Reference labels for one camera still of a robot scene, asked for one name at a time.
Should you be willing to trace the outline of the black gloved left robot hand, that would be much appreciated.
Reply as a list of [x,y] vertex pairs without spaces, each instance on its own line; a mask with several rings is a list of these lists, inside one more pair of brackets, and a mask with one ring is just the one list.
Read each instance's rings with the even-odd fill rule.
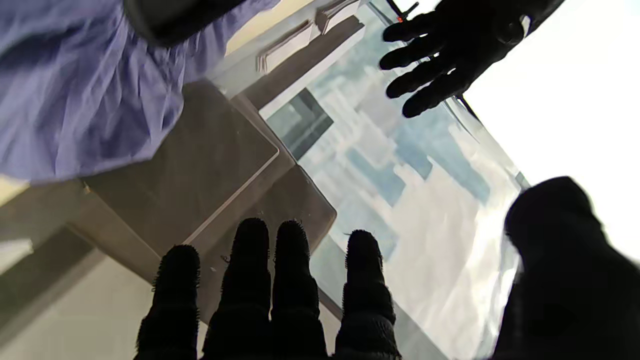
[[429,13],[389,25],[387,43],[404,42],[382,57],[382,70],[418,66],[386,88],[391,99],[409,94],[402,107],[410,119],[462,95],[491,65],[532,34],[560,0],[441,0]]

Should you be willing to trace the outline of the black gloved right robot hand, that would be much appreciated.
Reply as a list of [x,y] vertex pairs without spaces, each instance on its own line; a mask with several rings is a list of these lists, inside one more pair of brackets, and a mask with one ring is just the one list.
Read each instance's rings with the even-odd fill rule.
[[[608,242],[590,199],[570,177],[529,187],[505,217],[523,271],[512,288],[492,360],[637,360],[639,268]],[[326,349],[310,248],[297,221],[277,232],[275,276],[269,232],[243,220],[231,246],[221,298],[208,324],[204,360],[400,360],[393,297],[375,237],[355,230],[345,256],[343,316]],[[174,246],[158,267],[137,360],[196,360],[201,261]]]

